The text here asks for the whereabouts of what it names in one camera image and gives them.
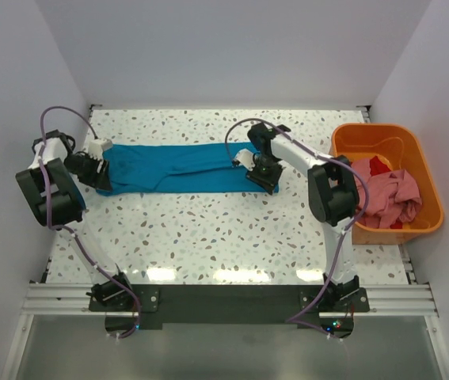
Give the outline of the blue t shirt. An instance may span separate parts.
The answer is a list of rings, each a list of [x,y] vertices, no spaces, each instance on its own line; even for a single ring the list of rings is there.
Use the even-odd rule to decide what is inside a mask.
[[[110,192],[126,193],[225,193],[263,192],[248,180],[246,168],[233,166],[229,158],[242,149],[253,150],[247,142],[197,145],[115,145],[105,152],[109,162]]]

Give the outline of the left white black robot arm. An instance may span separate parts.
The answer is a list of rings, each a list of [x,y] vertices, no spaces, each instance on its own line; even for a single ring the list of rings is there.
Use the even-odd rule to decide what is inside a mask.
[[[41,226],[59,231],[78,254],[92,283],[87,293],[106,311],[135,307],[135,292],[119,265],[102,249],[86,221],[87,206],[77,183],[111,192],[108,139],[94,139],[77,151],[73,137],[54,130],[34,141],[32,164],[15,175]]]

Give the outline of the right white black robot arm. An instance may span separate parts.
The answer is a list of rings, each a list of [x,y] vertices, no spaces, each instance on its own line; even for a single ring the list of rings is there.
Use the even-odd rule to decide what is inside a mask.
[[[314,151],[289,136],[289,131],[265,123],[249,129],[247,136],[257,152],[249,155],[246,178],[272,194],[283,172],[281,162],[306,177],[309,209],[322,224],[326,268],[321,290],[303,311],[323,302],[329,309],[340,311],[360,288],[351,234],[360,202],[355,173],[346,157]]]

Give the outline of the red t shirt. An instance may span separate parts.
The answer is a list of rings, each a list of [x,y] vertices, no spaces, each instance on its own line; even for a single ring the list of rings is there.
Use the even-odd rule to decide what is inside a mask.
[[[369,166],[370,166],[370,175],[372,177],[384,173],[389,173],[391,171],[390,167],[386,165],[384,162],[382,162],[378,156],[374,156],[369,160]]]

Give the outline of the pink t shirt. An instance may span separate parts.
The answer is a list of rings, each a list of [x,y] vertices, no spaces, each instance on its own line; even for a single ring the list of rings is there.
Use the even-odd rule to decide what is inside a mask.
[[[352,168],[365,180],[370,195],[359,223],[372,229],[401,229],[422,208],[417,182],[405,169],[372,177],[369,160],[363,158],[352,163]]]

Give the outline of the orange plastic basket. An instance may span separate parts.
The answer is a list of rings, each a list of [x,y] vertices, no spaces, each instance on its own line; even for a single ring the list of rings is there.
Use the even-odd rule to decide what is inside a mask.
[[[355,245],[400,245],[435,232],[443,223],[443,208],[417,137],[407,128],[387,123],[346,123],[332,135],[330,153],[354,162],[378,157],[392,170],[405,169],[416,180],[422,208],[401,229],[372,229],[356,223]]]

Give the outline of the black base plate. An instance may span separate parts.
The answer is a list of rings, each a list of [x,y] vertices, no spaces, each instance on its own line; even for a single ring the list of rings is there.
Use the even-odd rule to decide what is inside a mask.
[[[278,325],[316,299],[318,285],[133,285],[103,302],[90,296],[89,311],[105,314],[108,333],[161,329],[164,324]]]

